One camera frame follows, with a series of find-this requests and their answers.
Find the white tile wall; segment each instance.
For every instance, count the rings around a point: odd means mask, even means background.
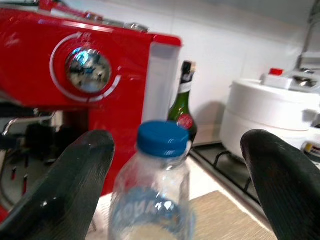
[[[68,2],[107,18],[142,23],[152,32],[180,36],[184,44],[180,65],[186,59],[197,62],[190,109],[198,125],[205,129],[221,123],[233,80],[259,78],[271,67],[290,70],[294,66],[314,3],[313,0]]]

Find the espresso machine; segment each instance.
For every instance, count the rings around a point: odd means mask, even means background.
[[[181,46],[178,37],[62,1],[0,2],[0,120],[7,120],[0,135],[0,222],[90,130],[114,138],[102,195],[112,192],[136,151],[139,125],[167,119]]]

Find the kitchen counter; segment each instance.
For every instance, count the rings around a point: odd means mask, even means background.
[[[193,159],[188,157],[186,160],[190,168],[190,200],[197,200],[200,197],[219,191],[226,199],[234,203],[237,208],[248,215],[266,232],[270,232],[267,226],[263,225],[254,215],[252,215],[236,198],[225,190],[213,177],[203,170]],[[94,226],[91,225],[86,240],[106,240],[109,218],[109,207],[111,194],[100,199],[97,211],[94,216]]]

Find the bottle label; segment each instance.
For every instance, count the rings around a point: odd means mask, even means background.
[[[135,225],[159,225],[174,235],[186,226],[189,213],[151,188],[135,187],[116,198],[110,218],[110,228],[115,236]]]
[[[181,83],[179,87],[179,94],[184,94],[191,91],[192,82]]]
[[[177,121],[178,126],[181,126],[187,130],[189,130],[192,125],[194,124],[194,121],[190,114],[184,113],[182,114]]]

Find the drip tray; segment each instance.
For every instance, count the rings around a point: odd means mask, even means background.
[[[54,152],[33,154],[28,149],[6,154],[0,179],[0,204],[7,210],[17,204],[56,161]]]

